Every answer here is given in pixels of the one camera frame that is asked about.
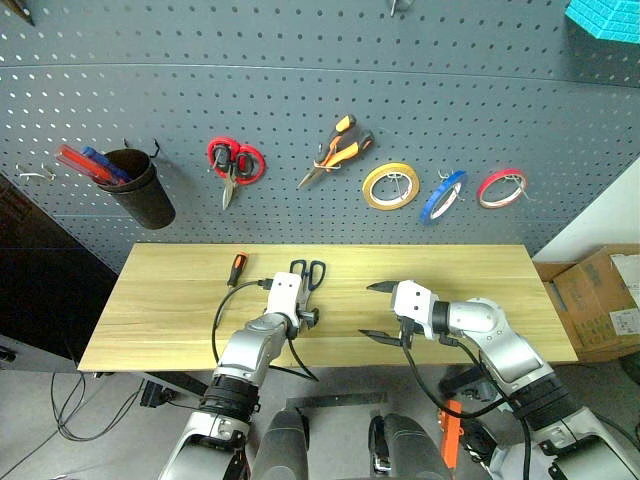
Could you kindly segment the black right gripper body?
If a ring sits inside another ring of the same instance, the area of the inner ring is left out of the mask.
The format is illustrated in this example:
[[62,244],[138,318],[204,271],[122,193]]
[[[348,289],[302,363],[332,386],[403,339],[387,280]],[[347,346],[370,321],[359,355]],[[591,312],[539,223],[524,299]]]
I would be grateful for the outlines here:
[[420,323],[415,322],[411,318],[400,319],[400,344],[404,349],[410,349],[412,346],[414,335],[423,335],[424,328]]

